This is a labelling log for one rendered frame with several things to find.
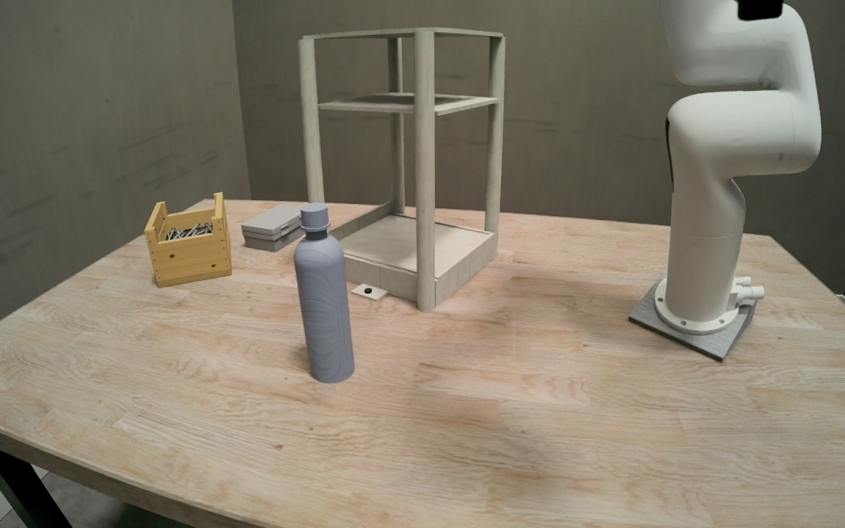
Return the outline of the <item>light wooden crate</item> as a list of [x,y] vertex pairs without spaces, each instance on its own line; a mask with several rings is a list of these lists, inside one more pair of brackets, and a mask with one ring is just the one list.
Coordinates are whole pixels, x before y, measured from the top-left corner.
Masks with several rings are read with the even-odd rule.
[[156,203],[145,225],[145,240],[158,288],[232,275],[224,195],[215,193],[214,200],[216,207],[173,214],[167,214],[165,202]]

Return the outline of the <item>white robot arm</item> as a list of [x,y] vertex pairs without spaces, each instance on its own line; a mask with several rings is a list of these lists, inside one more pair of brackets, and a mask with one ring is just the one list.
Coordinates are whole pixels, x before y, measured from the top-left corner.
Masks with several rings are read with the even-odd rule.
[[[660,0],[672,70],[687,86],[751,86],[676,101],[667,114],[672,208],[667,278],[655,309],[688,334],[719,333],[764,287],[735,278],[747,203],[732,177],[794,174],[822,141],[807,28],[783,4],[779,19],[738,21],[734,0]],[[732,282],[733,280],[733,282]]]

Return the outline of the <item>pale grey shelving unit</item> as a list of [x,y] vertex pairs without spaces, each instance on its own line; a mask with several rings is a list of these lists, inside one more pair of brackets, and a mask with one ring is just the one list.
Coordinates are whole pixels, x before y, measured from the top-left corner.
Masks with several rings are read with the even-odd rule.
[[[414,93],[403,93],[401,36],[414,38]],[[435,36],[490,36],[488,98],[435,94]],[[318,104],[315,40],[330,37],[390,37],[389,92]],[[376,303],[388,294],[395,295],[415,301],[421,312],[433,311],[497,255],[505,81],[503,33],[425,27],[308,34],[296,41],[296,50],[309,204],[325,203],[318,110],[392,111],[392,201],[326,231],[341,243],[346,281],[359,285],[350,292]],[[435,116],[482,105],[489,105],[484,231],[435,221]],[[403,113],[414,114],[416,216],[405,215]]]

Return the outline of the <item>grey plastic case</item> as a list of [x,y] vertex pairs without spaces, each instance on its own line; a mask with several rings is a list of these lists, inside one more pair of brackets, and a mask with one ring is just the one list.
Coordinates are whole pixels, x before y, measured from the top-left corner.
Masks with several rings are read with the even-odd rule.
[[241,224],[246,247],[277,253],[303,236],[301,207],[278,205]]

